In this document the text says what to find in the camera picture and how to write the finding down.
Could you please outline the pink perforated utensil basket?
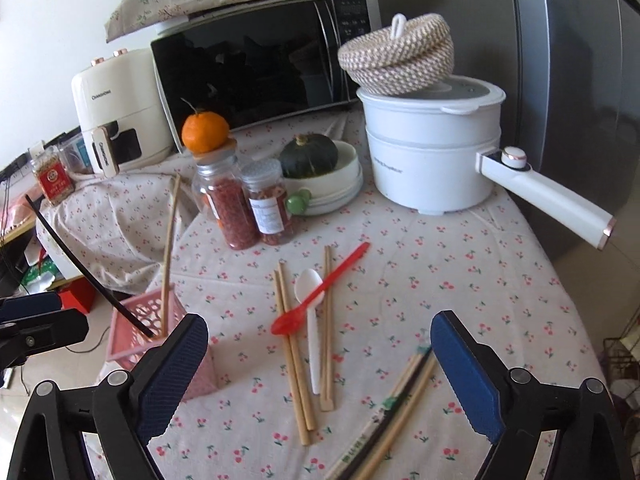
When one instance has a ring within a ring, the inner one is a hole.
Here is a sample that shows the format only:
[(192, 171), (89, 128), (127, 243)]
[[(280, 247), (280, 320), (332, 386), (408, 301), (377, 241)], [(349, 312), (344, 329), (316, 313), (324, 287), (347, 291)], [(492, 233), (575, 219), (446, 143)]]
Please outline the pink perforated utensil basket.
[[(186, 315), (186, 309), (176, 296), (174, 288), (174, 285), (169, 287), (166, 321), (164, 321), (162, 313), (162, 290), (160, 288), (152, 289), (142, 295), (132, 296), (122, 302), (124, 307), (152, 330), (153, 338), (144, 336), (118, 311), (112, 311), (111, 330), (108, 335), (105, 356), (107, 362), (115, 362), (125, 370), (132, 370), (148, 350), (160, 346), (165, 341)], [(186, 402), (217, 390), (213, 353), (210, 348), (207, 348), (182, 400)]]

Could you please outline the disposable chopsticks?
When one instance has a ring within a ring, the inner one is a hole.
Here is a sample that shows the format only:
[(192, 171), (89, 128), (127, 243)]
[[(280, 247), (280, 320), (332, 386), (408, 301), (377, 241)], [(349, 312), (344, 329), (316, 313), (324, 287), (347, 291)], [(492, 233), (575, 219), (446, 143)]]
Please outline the disposable chopsticks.
[(418, 359), (420, 359), (420, 353), (424, 348), (427, 348), (427, 347), (431, 347), (431, 346), (426, 346), (426, 347), (421, 346), (418, 348), (418, 351), (411, 358), (410, 362), (402, 372), (392, 393), (383, 401), (382, 406), (370, 417), (370, 420), (366, 423), (366, 426), (364, 426), (363, 430), (360, 431), (360, 435), (356, 437), (355, 440), (352, 441), (352, 443), (349, 445), (347, 450), (341, 454), (341, 456), (336, 460), (334, 465), (329, 469), (329, 471), (326, 473), (326, 479), (330, 479), (330, 480), (337, 479), (337, 476), (346, 468), (350, 460), (357, 453), (358, 446), (360, 444), (363, 444), (364, 440), (366, 440), (368, 433), (374, 429), (374, 424), (376, 422), (379, 422), (380, 419), (382, 418), (383, 411), (388, 407), (388, 404), (390, 404), (390, 397), (393, 394), (397, 394), (399, 392), (404, 382), (408, 379), (408, 376), (411, 373), (411, 369), (416, 365), (416, 362), (418, 362)]

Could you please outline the white electric cooking pot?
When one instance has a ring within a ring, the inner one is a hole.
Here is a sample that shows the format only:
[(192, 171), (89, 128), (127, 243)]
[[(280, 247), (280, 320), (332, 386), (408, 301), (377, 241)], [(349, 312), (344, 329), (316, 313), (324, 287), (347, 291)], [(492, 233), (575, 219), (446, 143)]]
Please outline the white electric cooking pot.
[(521, 148), (500, 144), (502, 89), (450, 76), (403, 96), (359, 89), (374, 183), (392, 202), (441, 216), (484, 202), (496, 185), (601, 249), (612, 214), (539, 172)]

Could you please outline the glass jar red goji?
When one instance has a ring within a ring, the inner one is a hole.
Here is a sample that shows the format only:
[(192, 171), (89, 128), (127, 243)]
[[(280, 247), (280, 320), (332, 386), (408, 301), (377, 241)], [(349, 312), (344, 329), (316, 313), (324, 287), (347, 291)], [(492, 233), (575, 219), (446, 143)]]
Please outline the glass jar red goji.
[(243, 250), (258, 242), (259, 232), (244, 193), (237, 148), (228, 139), (216, 150), (195, 155), (192, 191), (200, 211), (217, 221), (228, 246)]

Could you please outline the orange tangerine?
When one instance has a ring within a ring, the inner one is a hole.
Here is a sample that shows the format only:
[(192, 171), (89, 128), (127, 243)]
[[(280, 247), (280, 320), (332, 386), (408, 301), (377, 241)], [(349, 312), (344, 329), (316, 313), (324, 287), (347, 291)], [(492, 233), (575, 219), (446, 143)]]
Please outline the orange tangerine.
[(187, 100), (183, 102), (192, 110), (181, 129), (184, 146), (194, 155), (209, 153), (223, 146), (230, 136), (228, 122), (217, 113), (196, 108)]

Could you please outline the green jade ornament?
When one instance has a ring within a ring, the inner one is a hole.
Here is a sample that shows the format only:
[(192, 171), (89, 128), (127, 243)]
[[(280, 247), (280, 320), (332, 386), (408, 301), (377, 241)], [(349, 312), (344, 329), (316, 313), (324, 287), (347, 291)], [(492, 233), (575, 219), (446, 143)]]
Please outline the green jade ornament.
[(311, 192), (306, 188), (300, 188), (299, 190), (288, 194), (288, 198), (285, 201), (286, 210), (290, 214), (300, 216), (308, 209), (310, 200)]

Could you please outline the red label spice jar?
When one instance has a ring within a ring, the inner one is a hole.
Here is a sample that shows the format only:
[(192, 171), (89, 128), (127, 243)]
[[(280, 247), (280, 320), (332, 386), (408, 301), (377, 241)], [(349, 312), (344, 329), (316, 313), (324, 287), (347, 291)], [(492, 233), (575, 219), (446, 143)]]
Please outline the red label spice jar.
[(62, 203), (75, 191), (74, 182), (67, 173), (58, 148), (49, 146), (32, 156), (32, 172), (44, 197), (52, 206)]

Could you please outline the cherry print tablecloth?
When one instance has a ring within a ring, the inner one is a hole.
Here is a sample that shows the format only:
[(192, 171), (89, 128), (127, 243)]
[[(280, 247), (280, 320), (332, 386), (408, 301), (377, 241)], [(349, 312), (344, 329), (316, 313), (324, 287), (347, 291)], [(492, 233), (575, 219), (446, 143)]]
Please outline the cherry print tablecloth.
[[(198, 211), (192, 159), (80, 182), (45, 206), (45, 238), (61, 237), (106, 287), (137, 295), (160, 284), (174, 177), (180, 204), (171, 279), (186, 310), (206, 319), (218, 390), (184, 402), (150, 452), (167, 479), (320, 479), (392, 392), (432, 317), (453, 310), (507, 366), (576, 387), (601, 373), (582, 320), (510, 196), (427, 217), (372, 183), (345, 207), (296, 223), (285, 245), (237, 252)], [(371, 246), (332, 294), (334, 402), (300, 444), (272, 274), (294, 280)]]

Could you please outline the plastic jar dried fruit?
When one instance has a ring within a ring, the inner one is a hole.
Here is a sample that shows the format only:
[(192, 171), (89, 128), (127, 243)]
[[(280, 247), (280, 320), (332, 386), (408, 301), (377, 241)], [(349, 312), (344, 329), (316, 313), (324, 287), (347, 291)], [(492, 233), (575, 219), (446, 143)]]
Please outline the plastic jar dried fruit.
[(292, 240), (294, 226), (286, 209), (288, 191), (280, 162), (273, 158), (250, 162), (241, 170), (241, 180), (262, 241), (278, 246)]

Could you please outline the cream air fryer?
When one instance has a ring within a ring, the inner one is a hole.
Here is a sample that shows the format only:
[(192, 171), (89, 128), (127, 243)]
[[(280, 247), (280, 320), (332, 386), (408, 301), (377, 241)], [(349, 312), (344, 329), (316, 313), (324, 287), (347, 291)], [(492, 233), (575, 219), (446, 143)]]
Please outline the cream air fryer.
[(72, 93), (93, 172), (114, 177), (121, 171), (157, 164), (174, 148), (149, 48), (95, 58), (73, 76)]

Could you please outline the white plastic spoon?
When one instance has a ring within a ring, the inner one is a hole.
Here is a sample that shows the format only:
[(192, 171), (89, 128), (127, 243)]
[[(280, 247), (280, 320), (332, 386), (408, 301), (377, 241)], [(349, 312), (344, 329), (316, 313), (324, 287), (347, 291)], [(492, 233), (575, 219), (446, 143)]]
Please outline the white plastic spoon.
[[(314, 269), (306, 269), (299, 275), (294, 285), (295, 297), (298, 301), (306, 299), (322, 282), (320, 274)], [(306, 310), (308, 362), (311, 379), (311, 390), (315, 396), (321, 391), (321, 341), (317, 320), (317, 307), (324, 299), (324, 292), (311, 301)]]

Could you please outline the white stacked bowls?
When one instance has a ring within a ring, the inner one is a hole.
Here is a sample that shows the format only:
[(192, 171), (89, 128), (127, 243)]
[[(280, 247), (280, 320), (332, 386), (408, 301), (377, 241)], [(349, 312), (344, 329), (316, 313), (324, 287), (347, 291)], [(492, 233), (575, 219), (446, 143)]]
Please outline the white stacked bowls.
[(338, 162), (332, 172), (308, 179), (284, 179), (288, 194), (300, 188), (311, 192), (308, 209), (301, 216), (321, 216), (336, 211), (353, 200), (362, 188), (363, 173), (357, 151), (346, 142), (334, 143)]

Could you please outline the red plastic spoon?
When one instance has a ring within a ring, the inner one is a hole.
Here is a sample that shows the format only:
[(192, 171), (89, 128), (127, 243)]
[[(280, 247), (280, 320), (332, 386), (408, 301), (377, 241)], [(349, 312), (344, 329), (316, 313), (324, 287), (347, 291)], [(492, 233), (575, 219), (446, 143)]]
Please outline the red plastic spoon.
[(321, 294), (330, 287), (368, 251), (371, 244), (361, 243), (342, 263), (331, 271), (327, 278), (320, 282), (305, 299), (291, 311), (281, 314), (271, 325), (271, 333), (277, 336), (292, 335), (304, 324), (306, 311)]

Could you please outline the black microwave oven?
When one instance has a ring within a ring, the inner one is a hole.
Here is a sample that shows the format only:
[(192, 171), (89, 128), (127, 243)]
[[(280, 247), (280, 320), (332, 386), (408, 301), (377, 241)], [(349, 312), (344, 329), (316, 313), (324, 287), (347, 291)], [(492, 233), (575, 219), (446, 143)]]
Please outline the black microwave oven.
[(355, 101), (337, 52), (380, 26), (378, 0), (265, 0), (168, 28), (151, 50), (177, 148), (197, 108), (239, 130)]

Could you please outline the dark green squash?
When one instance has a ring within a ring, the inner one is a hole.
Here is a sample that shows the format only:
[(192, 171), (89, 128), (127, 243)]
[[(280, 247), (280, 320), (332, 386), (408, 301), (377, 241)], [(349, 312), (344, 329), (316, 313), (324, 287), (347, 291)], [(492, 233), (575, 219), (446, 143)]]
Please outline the dark green squash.
[(298, 134), (279, 155), (283, 175), (288, 179), (320, 177), (333, 171), (338, 162), (335, 143), (320, 133)]

